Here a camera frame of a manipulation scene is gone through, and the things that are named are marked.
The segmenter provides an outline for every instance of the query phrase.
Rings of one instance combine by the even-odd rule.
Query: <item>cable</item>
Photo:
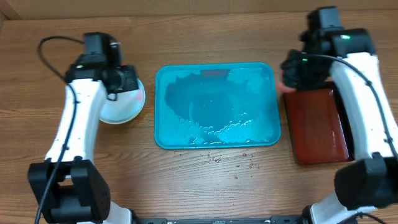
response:
[[[343,223],[347,223],[347,222],[349,222],[350,220],[352,220],[353,218],[356,218],[356,217],[363,218],[364,216],[369,217],[369,218],[372,218],[374,221],[376,221],[376,222],[378,222],[378,223],[380,223],[380,224],[387,224],[385,221],[381,220],[380,218],[375,217],[374,215],[371,215],[371,214],[369,214],[369,213],[364,213],[364,212],[355,213],[354,215],[352,215],[351,217],[349,217],[348,219],[346,219],[345,221],[343,221]]]
[[[322,54],[302,54],[302,55],[303,55],[303,58],[326,58],[328,60],[332,60],[332,61],[336,61],[336,62],[339,62],[339,63],[343,63],[343,64],[347,65],[350,69],[352,69],[354,72],[356,72],[365,81],[365,84],[371,89],[371,91],[372,91],[372,93],[374,95],[374,98],[376,100],[377,107],[379,108],[381,121],[382,121],[383,126],[384,126],[384,132],[385,132],[385,134],[387,136],[386,141],[387,141],[388,145],[390,146],[392,155],[394,155],[394,157],[398,160],[398,153],[397,153],[397,151],[396,151],[396,149],[394,147],[394,144],[392,143],[393,138],[391,137],[390,131],[388,129],[386,116],[384,115],[384,111],[383,111],[383,108],[381,106],[380,98],[377,95],[376,90],[373,87],[372,81],[369,80],[368,78],[366,78],[366,76],[361,71],[359,71],[354,65],[344,61],[343,59],[340,59],[340,58],[337,58],[337,57],[333,57],[333,56],[329,56],[329,55],[322,55]]]
[[[38,207],[37,213],[36,213],[35,224],[39,224],[40,216],[41,216],[41,213],[42,213],[42,210],[43,210],[43,207],[44,207],[45,200],[47,198],[47,195],[49,194],[49,190],[50,190],[51,186],[53,185],[53,182],[55,181],[55,177],[56,177],[58,168],[60,167],[60,164],[61,164],[61,161],[62,161],[62,157],[63,157],[65,151],[68,149],[68,141],[69,141],[69,138],[70,138],[70,135],[71,135],[71,132],[72,132],[73,123],[75,122],[77,104],[79,103],[77,101],[76,92],[73,89],[73,87],[67,81],[65,81],[65,78],[61,75],[61,73],[58,72],[58,70],[55,69],[53,66],[51,66],[49,64],[49,62],[43,56],[42,46],[43,46],[44,42],[46,42],[48,40],[52,40],[52,39],[71,40],[71,41],[77,42],[79,44],[84,44],[83,41],[76,40],[76,39],[73,39],[73,38],[70,38],[70,37],[51,36],[51,37],[47,37],[47,38],[42,39],[40,41],[39,45],[37,46],[37,54],[39,55],[39,59],[43,62],[44,65],[46,65],[51,71],[53,71],[53,73],[56,74],[63,82],[65,82],[66,85],[72,91],[72,95],[73,95],[73,113],[72,113],[72,119],[70,120],[70,125],[69,125],[69,128],[68,128],[68,132],[67,132],[67,135],[65,137],[65,141],[64,141],[64,143],[62,145],[62,150],[61,150],[60,156],[58,157],[58,160],[57,160],[57,163],[55,164],[54,170],[51,172],[51,176],[49,178],[49,181],[47,182],[47,185],[45,186],[45,190],[44,190],[43,196],[40,199],[39,207]]]

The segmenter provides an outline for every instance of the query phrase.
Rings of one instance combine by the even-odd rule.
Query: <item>water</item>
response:
[[[249,68],[174,66],[159,71],[157,143],[166,149],[274,144],[280,123],[273,72],[262,63],[247,64]]]

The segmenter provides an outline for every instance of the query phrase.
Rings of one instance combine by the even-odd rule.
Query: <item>wooden table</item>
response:
[[[93,31],[119,39],[124,63],[136,66],[149,95],[134,122],[99,124],[95,165],[116,203],[134,209],[140,217],[174,219],[300,214],[304,206],[322,200],[332,193],[334,174],[345,164],[296,165],[283,103],[279,104],[282,137],[271,147],[166,151],[154,141],[154,83],[160,68],[261,61],[277,70],[289,49],[300,48],[297,36],[306,29],[305,16],[6,21],[0,36],[0,223],[33,222],[37,202],[27,181],[28,166],[43,160],[63,110],[64,84],[41,64],[35,48],[50,35],[82,38]],[[341,18],[346,28],[370,31],[384,88],[398,117],[398,12],[351,11],[341,13]],[[46,57],[63,71],[82,50],[81,45],[64,40],[44,47]],[[209,161],[212,157],[222,157],[222,161]],[[251,163],[257,169],[250,169]],[[374,214],[397,223],[397,208]]]

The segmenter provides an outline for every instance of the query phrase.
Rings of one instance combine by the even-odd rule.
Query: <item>robotic arm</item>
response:
[[[324,7],[308,16],[308,30],[300,38],[301,52],[292,50],[281,65],[284,85],[298,91],[321,85],[328,75],[343,99],[354,139],[357,160],[335,176],[335,192],[301,215],[265,219],[166,220],[138,219],[135,213],[110,200],[109,187],[96,170],[94,144],[100,112],[110,93],[138,89],[134,67],[120,65],[120,48],[108,34],[85,34],[85,53],[72,64],[65,79],[75,89],[78,112],[67,150],[50,188],[42,213],[48,223],[186,224],[272,223],[335,224],[356,214],[371,212],[398,201],[398,128],[379,75],[378,59],[364,29],[344,30],[335,7]],[[357,71],[341,63],[353,65]],[[65,109],[45,162],[31,164],[29,183],[38,202],[49,174],[60,157],[73,105],[66,87]],[[71,178],[72,186],[58,183]]]

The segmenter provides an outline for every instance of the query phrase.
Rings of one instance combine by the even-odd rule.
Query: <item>blue plastic tray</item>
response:
[[[260,63],[171,65],[155,84],[164,149],[270,146],[280,138],[274,73]]]

